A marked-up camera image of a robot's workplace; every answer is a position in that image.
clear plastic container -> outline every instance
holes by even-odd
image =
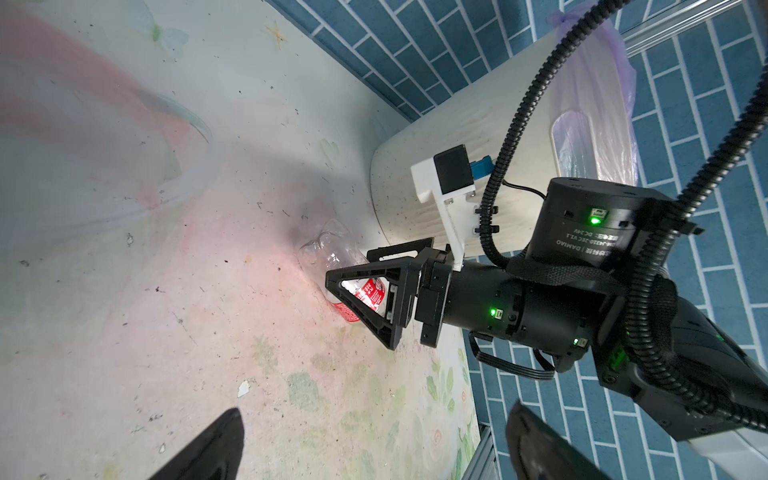
[[[358,250],[346,227],[336,219],[329,221],[323,226],[323,231],[316,239],[299,248],[298,257],[304,272],[323,291],[326,299],[339,310],[341,316],[347,322],[358,322],[359,318],[331,292],[326,290],[326,272],[328,270],[368,263],[365,256]],[[379,315],[384,310],[385,280],[378,278],[345,280],[342,282],[342,286]]]

white chip mark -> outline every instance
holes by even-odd
[[[240,384],[240,388],[237,389],[237,398],[240,398],[241,396],[248,393],[250,390],[250,384],[248,383],[248,380],[243,380],[243,383]]]

black cable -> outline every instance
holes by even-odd
[[[547,196],[546,196],[546,195],[544,195],[542,192],[540,192],[540,191],[536,190],[535,188],[526,187],[526,186],[524,186],[524,185],[515,185],[515,184],[510,184],[510,183],[509,183],[509,182],[507,182],[506,180],[502,180],[502,184],[503,184],[505,187],[510,187],[510,188],[517,188],[518,190],[525,190],[525,191],[527,191],[527,192],[532,192],[532,193],[534,193],[534,194],[537,194],[539,197],[541,197],[541,199],[542,199],[542,200],[547,200]]]
[[[488,184],[485,187],[482,202],[480,203],[480,245],[490,261],[501,268],[506,268],[509,258],[499,253],[496,245],[493,243],[491,216],[498,189],[504,181],[507,169],[509,169],[512,155],[515,154],[515,150],[518,148],[520,136],[522,136],[525,126],[531,119],[534,108],[536,108],[536,104],[541,100],[541,96],[552,81],[552,78],[554,78],[554,75],[558,73],[558,70],[560,70],[568,57],[576,50],[576,47],[586,39],[587,35],[592,33],[602,22],[605,22],[614,12],[629,3],[629,1],[600,0],[594,7],[590,8],[589,12],[576,22],[576,25],[560,40],[558,46],[554,48],[554,51],[536,74],[533,83],[531,83],[522,102],[520,102],[518,110],[515,112],[515,117],[509,126],[502,150],[498,154],[493,172],[491,172],[491,178],[488,179]]]
[[[768,412],[738,405],[724,394],[685,378],[663,356],[650,321],[650,295],[655,275],[667,258],[679,229],[712,190],[749,150],[768,122],[768,64],[746,110],[725,140],[665,213],[637,258],[629,293],[624,328],[630,355],[655,385],[673,393],[690,407],[759,432],[768,432]]]

